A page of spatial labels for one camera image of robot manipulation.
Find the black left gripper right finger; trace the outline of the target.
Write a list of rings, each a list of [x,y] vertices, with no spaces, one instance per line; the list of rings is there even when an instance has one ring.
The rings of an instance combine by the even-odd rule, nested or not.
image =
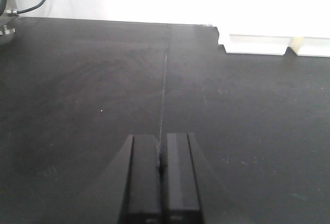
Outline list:
[[[189,134],[168,133],[162,149],[161,193],[164,222],[203,223]]]

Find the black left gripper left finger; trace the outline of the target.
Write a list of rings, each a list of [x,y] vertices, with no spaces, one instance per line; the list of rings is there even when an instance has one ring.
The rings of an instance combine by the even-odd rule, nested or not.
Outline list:
[[[129,135],[128,169],[118,223],[161,223],[158,142],[154,135]]]

